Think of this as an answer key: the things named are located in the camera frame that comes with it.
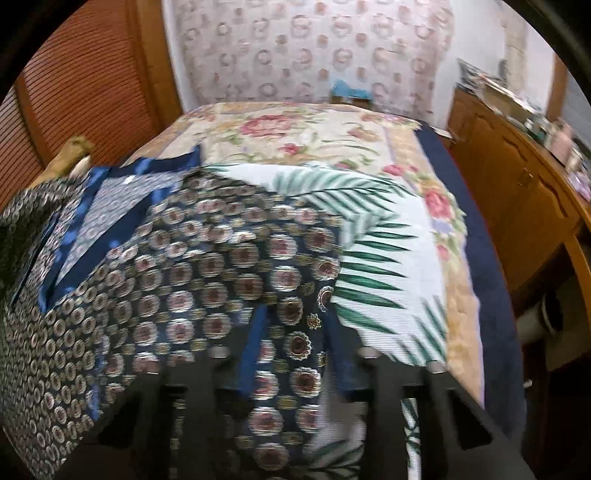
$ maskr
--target wooden cabinet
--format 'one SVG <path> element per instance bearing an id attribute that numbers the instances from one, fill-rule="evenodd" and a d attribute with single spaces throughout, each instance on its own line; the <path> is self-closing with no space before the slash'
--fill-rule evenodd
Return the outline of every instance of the wooden cabinet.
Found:
<path id="1" fill-rule="evenodd" d="M 456 92 L 451 151 L 486 220 L 509 291 L 525 285 L 572 235 L 580 215 L 568 184 L 537 145 L 476 97 Z"/>

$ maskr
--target patterned curtain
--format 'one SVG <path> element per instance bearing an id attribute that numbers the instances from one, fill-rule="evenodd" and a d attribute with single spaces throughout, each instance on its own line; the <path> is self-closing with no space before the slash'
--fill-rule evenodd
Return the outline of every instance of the patterned curtain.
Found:
<path id="1" fill-rule="evenodd" d="M 427 121 L 454 27 L 449 0 L 176 0 L 174 12 L 201 105 L 327 102 L 342 79 L 376 109 Z"/>

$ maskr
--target floral bedspread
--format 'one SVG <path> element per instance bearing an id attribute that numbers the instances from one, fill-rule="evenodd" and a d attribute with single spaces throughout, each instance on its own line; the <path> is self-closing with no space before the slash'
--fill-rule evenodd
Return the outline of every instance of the floral bedspread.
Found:
<path id="1" fill-rule="evenodd" d="M 404 179 L 423 198 L 430 215 L 445 285 L 447 364 L 482 403 L 478 300 L 464 254 L 463 212 L 428 162 L 414 134 L 419 128 L 412 120 L 349 105 L 217 103 L 183 115 L 129 161 L 175 157 L 201 144 L 205 165 L 322 162 Z"/>

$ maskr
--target wooden desk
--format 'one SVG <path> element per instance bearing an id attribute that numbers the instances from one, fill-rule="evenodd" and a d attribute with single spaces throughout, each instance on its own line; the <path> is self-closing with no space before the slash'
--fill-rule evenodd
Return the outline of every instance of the wooden desk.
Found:
<path id="1" fill-rule="evenodd" d="M 549 367 L 591 352 L 591 207 L 550 153 L 476 96 L 456 90 L 447 130 L 454 137 L 450 150 L 488 224 L 515 314 L 546 289 L 576 278 L 584 318 L 565 318 L 564 334 L 548 344 L 560 351 Z M 567 345 L 567 337 L 580 345 Z"/>

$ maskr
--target garment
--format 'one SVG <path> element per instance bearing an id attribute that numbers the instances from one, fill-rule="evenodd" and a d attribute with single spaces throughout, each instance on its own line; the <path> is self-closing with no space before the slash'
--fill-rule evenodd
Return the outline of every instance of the garment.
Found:
<path id="1" fill-rule="evenodd" d="M 248 433 L 237 442 L 246 448 L 235 455 L 245 468 L 273 472 L 300 463 L 315 428 L 339 217 L 199 171 L 41 314 L 39 287 L 58 266 L 53 257 L 83 197 L 62 213 L 15 306 L 4 312 L 4 421 L 31 471 L 51 478 L 137 372 L 223 344 L 231 325 L 261 300 L 269 305 L 268 336 L 255 409 L 237 426 Z"/>

